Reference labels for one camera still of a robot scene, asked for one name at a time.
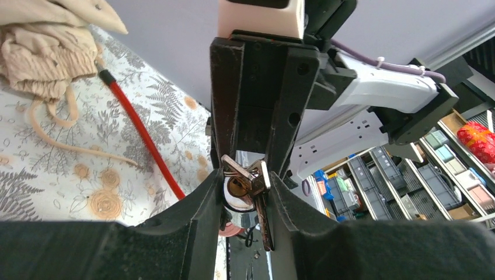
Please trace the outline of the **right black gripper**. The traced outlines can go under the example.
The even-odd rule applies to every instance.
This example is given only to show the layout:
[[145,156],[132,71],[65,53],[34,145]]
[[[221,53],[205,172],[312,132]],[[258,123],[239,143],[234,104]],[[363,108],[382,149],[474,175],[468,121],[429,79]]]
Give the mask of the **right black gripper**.
[[304,110],[328,110],[337,99],[334,66],[313,41],[267,34],[236,40],[216,37],[210,45],[217,155],[234,159],[239,137],[239,149],[267,153],[268,170],[283,178]]

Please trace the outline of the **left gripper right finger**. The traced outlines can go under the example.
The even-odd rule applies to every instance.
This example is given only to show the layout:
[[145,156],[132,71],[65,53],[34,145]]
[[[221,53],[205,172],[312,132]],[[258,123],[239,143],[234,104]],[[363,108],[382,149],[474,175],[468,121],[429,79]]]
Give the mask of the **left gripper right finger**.
[[274,279],[493,279],[494,234],[471,221],[336,222],[270,174]]

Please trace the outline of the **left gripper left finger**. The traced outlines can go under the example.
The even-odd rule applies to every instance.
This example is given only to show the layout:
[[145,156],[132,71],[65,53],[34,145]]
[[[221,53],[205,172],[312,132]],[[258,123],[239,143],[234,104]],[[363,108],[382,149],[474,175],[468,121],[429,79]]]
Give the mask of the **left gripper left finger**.
[[213,279],[222,171],[138,226],[3,222],[2,279]]

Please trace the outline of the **red cable lock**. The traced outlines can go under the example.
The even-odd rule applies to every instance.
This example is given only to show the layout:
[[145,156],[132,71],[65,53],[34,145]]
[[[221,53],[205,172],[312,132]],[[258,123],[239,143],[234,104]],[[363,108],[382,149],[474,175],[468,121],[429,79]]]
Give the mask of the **red cable lock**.
[[[156,147],[155,143],[153,142],[151,136],[149,135],[147,129],[145,128],[145,125],[141,121],[139,115],[135,111],[133,105],[130,103],[130,101],[127,99],[127,96],[123,93],[122,89],[120,86],[117,84],[116,79],[114,76],[99,62],[95,62],[97,72],[98,72],[98,77],[101,79],[101,81],[104,82],[104,84],[110,89],[112,94],[117,97],[119,102],[121,103],[122,107],[125,109],[126,113],[128,114],[130,120],[133,122],[137,132],[139,133],[140,137],[142,138],[145,146],[147,147],[147,150],[151,154],[152,158],[156,162],[159,170],[161,171],[163,177],[165,178],[166,182],[168,183],[170,189],[173,191],[174,195],[176,196],[177,199],[182,200],[186,196],[182,189],[179,187],[178,183],[175,181],[173,178],[171,172],[169,171],[165,161],[162,159],[161,154],[158,151],[158,148]],[[253,174],[250,171],[245,170],[242,168],[239,164],[237,164],[235,161],[233,161],[231,158],[227,158],[227,171],[224,172],[224,175],[237,179],[240,182],[240,185],[242,186],[243,189],[245,189],[250,183],[250,180],[252,180]]]

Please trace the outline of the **silver cable lock keys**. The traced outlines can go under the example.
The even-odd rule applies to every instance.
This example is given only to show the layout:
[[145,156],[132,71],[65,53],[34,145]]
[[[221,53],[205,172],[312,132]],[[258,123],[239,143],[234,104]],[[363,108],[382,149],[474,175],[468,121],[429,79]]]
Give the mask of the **silver cable lock keys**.
[[267,194],[271,188],[269,172],[263,159],[243,167],[228,155],[221,157],[224,171],[224,197],[236,212],[257,212],[263,246],[274,251],[267,214]]

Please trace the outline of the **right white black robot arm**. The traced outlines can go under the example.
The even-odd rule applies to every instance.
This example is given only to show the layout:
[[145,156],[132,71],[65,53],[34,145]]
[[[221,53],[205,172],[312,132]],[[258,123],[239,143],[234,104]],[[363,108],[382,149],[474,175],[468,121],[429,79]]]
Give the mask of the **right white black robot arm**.
[[383,144],[419,140],[458,97],[418,65],[367,58],[334,35],[356,1],[220,1],[210,45],[212,151],[302,180]]

